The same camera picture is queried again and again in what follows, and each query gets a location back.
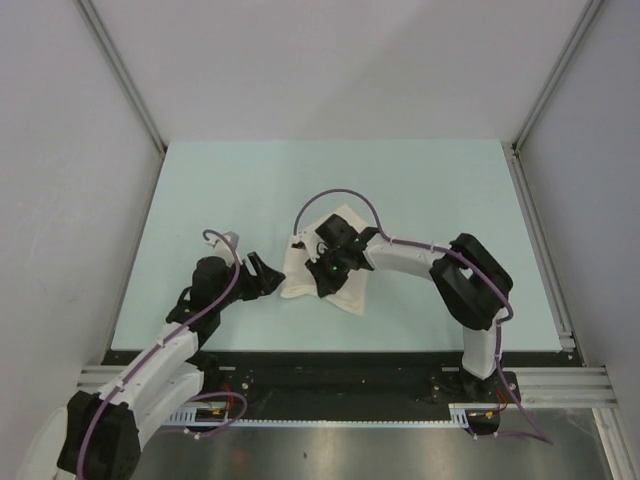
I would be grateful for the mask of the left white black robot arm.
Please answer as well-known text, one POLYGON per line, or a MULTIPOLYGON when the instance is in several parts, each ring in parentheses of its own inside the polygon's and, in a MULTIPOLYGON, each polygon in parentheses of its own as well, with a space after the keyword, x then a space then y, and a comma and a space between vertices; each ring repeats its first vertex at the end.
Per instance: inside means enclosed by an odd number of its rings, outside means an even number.
POLYGON ((184 403, 219 396, 214 361, 198 352, 236 301, 274 293, 285 275, 255 252, 237 262, 223 254, 200 259, 151 347, 97 392, 67 404, 66 439, 56 465, 79 479, 128 479, 154 433, 184 403))

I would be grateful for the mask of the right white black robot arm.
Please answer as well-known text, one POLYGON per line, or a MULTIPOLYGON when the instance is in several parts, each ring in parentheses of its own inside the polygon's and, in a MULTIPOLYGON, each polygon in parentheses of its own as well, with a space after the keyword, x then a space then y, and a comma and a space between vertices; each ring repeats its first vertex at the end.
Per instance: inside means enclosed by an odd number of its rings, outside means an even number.
POLYGON ((301 243, 312 247, 305 267, 319 297, 338 293, 360 270, 388 270, 433 282, 447 311, 463 327, 463 393, 484 401, 496 391, 498 326, 513 317, 513 280, 476 237, 462 233, 445 246, 394 239, 377 226, 357 231, 332 214, 301 243))

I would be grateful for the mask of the white cloth napkin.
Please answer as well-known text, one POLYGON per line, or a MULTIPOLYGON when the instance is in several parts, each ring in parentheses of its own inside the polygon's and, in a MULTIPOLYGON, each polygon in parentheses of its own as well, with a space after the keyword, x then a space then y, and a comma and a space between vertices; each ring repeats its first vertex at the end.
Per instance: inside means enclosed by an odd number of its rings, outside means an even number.
MULTIPOLYGON (((303 228, 302 231, 307 229, 315 230, 327 218, 328 215, 321 217, 316 222, 303 228)), ((303 250, 291 247, 291 237, 287 242, 284 256, 283 273, 286 275, 286 279, 283 283, 281 297, 285 299, 293 299, 304 295, 318 297, 316 282, 311 272, 305 267, 305 262, 310 259, 303 250)), ((347 281, 339 291, 336 294, 325 296, 324 300, 331 302, 348 313, 363 315, 368 274, 367 270, 351 271, 347 281)))

